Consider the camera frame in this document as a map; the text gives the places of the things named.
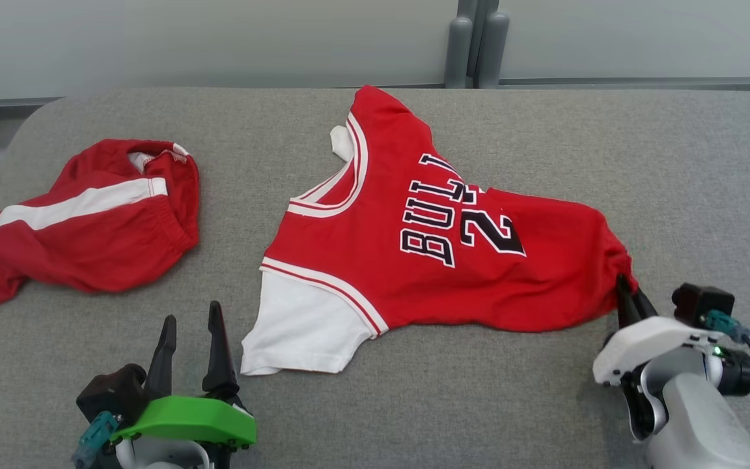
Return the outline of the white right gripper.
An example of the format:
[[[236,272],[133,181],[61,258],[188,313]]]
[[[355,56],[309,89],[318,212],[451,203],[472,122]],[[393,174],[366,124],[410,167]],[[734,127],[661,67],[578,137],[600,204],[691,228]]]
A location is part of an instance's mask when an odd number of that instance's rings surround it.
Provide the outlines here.
[[[712,339],[723,332],[694,328],[670,317],[659,317],[642,288],[633,293],[624,274],[616,280],[617,330],[593,362],[593,379],[598,384],[618,386],[621,377],[637,366],[669,353],[682,345],[693,345],[711,353]]]

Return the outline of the red shorts with white stripe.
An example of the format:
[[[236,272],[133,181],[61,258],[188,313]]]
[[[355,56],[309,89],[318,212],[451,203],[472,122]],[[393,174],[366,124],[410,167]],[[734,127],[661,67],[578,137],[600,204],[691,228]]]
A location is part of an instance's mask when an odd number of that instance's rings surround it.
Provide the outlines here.
[[[0,210],[0,304],[29,280],[83,292],[154,282],[199,243],[201,182],[175,142],[104,139],[44,195]]]

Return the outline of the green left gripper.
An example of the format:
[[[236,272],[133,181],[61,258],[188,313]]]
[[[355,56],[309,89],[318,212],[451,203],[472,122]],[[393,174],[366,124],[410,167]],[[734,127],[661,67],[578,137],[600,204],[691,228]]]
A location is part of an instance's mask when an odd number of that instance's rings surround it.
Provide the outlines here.
[[[202,391],[210,398],[172,395],[177,329],[175,316],[167,315],[145,382],[146,394],[154,401],[133,425],[117,430],[112,442],[146,436],[228,448],[255,445],[258,427],[253,416],[240,406],[221,401],[237,398],[240,387],[220,303],[211,301],[208,313],[211,344]]]

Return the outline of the red Bulls basketball jersey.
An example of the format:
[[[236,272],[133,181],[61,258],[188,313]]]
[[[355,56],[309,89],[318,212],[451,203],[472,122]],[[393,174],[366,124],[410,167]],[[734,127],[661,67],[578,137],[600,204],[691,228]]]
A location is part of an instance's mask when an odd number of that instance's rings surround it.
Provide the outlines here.
[[[357,90],[331,131],[345,164],[291,198],[263,255],[240,372],[341,372],[367,339],[409,324],[554,332],[638,288],[602,212],[467,183],[398,98]]]

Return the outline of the grey vertical partition frame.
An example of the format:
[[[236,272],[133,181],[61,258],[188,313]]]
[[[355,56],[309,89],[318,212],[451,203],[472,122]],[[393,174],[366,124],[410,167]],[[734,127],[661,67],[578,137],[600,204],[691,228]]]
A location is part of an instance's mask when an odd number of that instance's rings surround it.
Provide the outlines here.
[[[458,0],[456,18],[467,19],[471,23],[466,64],[466,76],[471,79],[475,78],[479,66],[485,23],[491,13],[497,12],[498,3],[499,0]]]

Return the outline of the short grey round post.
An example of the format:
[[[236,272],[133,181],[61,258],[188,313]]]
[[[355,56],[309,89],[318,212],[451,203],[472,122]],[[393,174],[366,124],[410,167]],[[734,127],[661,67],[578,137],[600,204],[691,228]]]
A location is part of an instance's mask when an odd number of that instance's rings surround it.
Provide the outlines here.
[[[504,12],[489,13],[485,20],[481,47],[477,54],[475,85],[478,89],[498,87],[509,25],[509,15]]]
[[[443,78],[446,89],[464,89],[466,87],[471,35],[473,35],[473,20],[471,18],[456,17],[450,22]]]

